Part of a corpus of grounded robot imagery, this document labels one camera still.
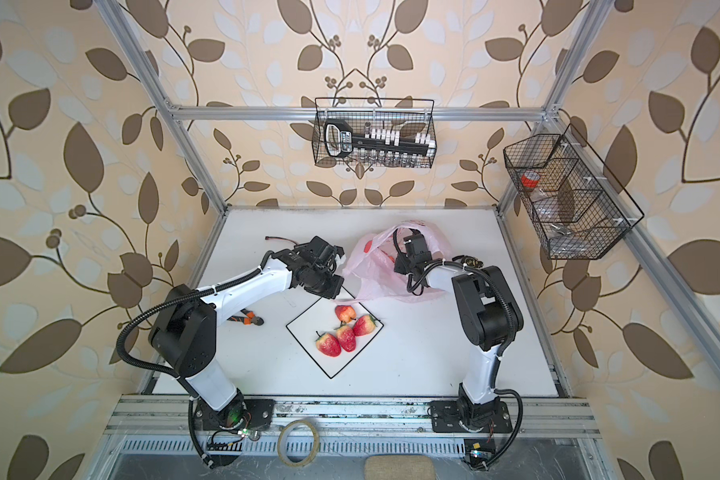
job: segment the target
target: strawberry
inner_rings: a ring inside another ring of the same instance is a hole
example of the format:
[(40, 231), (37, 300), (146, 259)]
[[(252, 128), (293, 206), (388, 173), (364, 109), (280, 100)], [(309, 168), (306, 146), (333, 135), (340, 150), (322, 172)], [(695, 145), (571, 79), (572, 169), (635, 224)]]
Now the strawberry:
[(358, 318), (358, 321), (355, 322), (355, 326), (352, 328), (355, 336), (367, 335), (374, 330), (376, 330), (376, 320), (370, 315), (363, 315)]
[[(354, 349), (354, 339), (352, 339), (352, 343), (352, 348)], [(323, 333), (322, 335), (320, 335), (320, 338), (317, 339), (315, 345), (317, 346), (317, 350), (319, 350), (320, 353), (327, 356), (338, 356), (338, 354), (342, 352), (342, 348), (339, 346), (338, 340), (336, 340), (336, 337), (334, 337), (330, 333)]]
[(355, 350), (355, 333), (349, 325), (342, 325), (336, 330), (338, 344), (347, 352)]
[(352, 305), (339, 305), (336, 307), (336, 316), (342, 322), (342, 324), (349, 323), (355, 319), (357, 313)]

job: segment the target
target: white table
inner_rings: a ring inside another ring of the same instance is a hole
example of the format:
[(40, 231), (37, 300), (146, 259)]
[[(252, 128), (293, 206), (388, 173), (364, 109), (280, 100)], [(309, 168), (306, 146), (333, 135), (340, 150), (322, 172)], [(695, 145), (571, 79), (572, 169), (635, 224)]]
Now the white table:
[[(523, 314), (525, 326), (507, 349), (499, 369), (498, 388), (522, 396), (557, 396), (533, 320), (499, 231), (493, 210), (232, 210), (200, 285), (221, 282), (258, 265), (267, 250), (289, 248), (284, 236), (307, 242), (317, 235), (343, 246), (347, 255), (358, 239), (402, 220), (424, 220), (442, 230), (454, 255), (476, 256), (498, 266)], [(346, 279), (356, 293), (357, 277)], [(263, 326), (228, 322), (217, 336), (216, 358), (228, 377), (248, 395), (284, 396), (456, 396), (473, 346), (461, 329), (454, 298), (405, 303), (364, 302), (384, 319), (384, 329), (334, 379), (329, 379), (298, 345), (285, 325), (316, 297), (301, 288), (271, 295), (250, 306)], [(161, 374), (154, 393), (184, 393)]]

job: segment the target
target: black mounting plate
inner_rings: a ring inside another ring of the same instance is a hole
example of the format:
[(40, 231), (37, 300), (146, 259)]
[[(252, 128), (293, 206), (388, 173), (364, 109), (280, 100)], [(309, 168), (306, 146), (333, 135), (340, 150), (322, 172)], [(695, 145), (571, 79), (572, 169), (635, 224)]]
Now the black mounting plate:
[[(494, 433), (512, 433), (512, 422), (509, 420), (507, 404), (499, 402), (500, 411), (494, 413), (491, 419), (494, 423)], [(429, 416), (432, 419), (432, 431), (435, 433), (489, 433), (489, 428), (480, 432), (470, 432), (461, 426), (458, 418), (458, 409), (455, 400), (434, 400), (429, 403)]]
[[(251, 414), (251, 421), (248, 424), (249, 430), (267, 430), (272, 423), (275, 400), (271, 398), (246, 398), (246, 412)], [(219, 429), (218, 422), (214, 422), (210, 407), (205, 402), (200, 403), (202, 412), (201, 430), (214, 431)]]

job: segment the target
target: pink plastic bag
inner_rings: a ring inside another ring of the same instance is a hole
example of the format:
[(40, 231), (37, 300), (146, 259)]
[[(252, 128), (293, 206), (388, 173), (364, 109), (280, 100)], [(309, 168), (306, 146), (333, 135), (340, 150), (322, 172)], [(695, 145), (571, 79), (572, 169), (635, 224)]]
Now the pink plastic bag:
[(445, 235), (435, 225), (420, 220), (406, 220), (380, 234), (367, 234), (355, 245), (342, 271), (342, 275), (354, 274), (362, 281), (355, 301), (390, 297), (403, 302), (421, 302), (444, 293), (442, 290), (426, 288), (423, 295), (415, 296), (406, 290), (408, 278), (394, 272), (394, 259), (397, 257), (392, 242), (394, 229), (400, 229), (398, 244), (402, 252), (405, 252), (403, 238), (411, 235), (410, 229), (416, 229), (422, 232), (426, 239), (433, 259), (451, 259), (451, 244), (446, 240)]

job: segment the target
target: beige cushion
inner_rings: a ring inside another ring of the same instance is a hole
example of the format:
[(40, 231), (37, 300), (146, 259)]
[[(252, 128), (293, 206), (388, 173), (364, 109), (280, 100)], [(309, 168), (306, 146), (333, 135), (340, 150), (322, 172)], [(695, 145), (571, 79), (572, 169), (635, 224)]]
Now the beige cushion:
[(434, 465), (422, 455), (379, 455), (365, 460), (365, 480), (436, 480)]

